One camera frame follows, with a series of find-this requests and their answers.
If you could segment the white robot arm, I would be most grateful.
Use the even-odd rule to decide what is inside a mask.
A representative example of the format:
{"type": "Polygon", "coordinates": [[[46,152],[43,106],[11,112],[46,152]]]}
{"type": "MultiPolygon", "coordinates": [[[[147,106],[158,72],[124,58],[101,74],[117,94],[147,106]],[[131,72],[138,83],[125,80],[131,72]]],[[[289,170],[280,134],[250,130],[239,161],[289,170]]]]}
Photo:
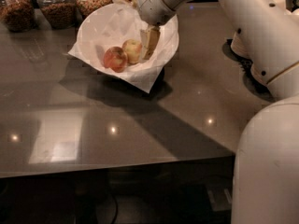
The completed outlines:
{"type": "MultiPolygon", "coordinates": [[[[192,0],[115,0],[157,29],[192,0]]],[[[231,224],[299,224],[299,23],[274,0],[218,0],[271,105],[235,153],[231,224]]]]}

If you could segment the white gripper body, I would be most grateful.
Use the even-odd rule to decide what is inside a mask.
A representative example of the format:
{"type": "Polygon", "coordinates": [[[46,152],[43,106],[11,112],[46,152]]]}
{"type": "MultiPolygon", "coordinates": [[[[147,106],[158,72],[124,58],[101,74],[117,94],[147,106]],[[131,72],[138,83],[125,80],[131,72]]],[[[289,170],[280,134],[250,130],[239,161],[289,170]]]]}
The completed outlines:
{"type": "Polygon", "coordinates": [[[164,0],[136,0],[140,19],[152,26],[162,26],[171,20],[176,12],[164,0]]]}

